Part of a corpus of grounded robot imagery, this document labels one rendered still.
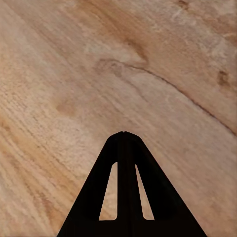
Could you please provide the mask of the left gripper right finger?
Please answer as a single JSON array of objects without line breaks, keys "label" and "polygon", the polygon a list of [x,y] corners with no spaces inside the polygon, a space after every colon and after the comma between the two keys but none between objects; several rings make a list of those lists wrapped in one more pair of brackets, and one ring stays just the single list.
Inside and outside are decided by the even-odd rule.
[{"label": "left gripper right finger", "polygon": [[[132,237],[207,237],[142,139],[124,132]],[[135,164],[155,220],[143,217]]]}]

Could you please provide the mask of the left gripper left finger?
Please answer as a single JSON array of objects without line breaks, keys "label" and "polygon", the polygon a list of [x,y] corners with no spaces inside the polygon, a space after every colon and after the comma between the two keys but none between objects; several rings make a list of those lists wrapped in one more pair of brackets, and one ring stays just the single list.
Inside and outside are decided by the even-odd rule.
[{"label": "left gripper left finger", "polygon": [[[118,162],[117,219],[99,220],[115,162]],[[132,237],[123,131],[107,139],[57,237]]]}]

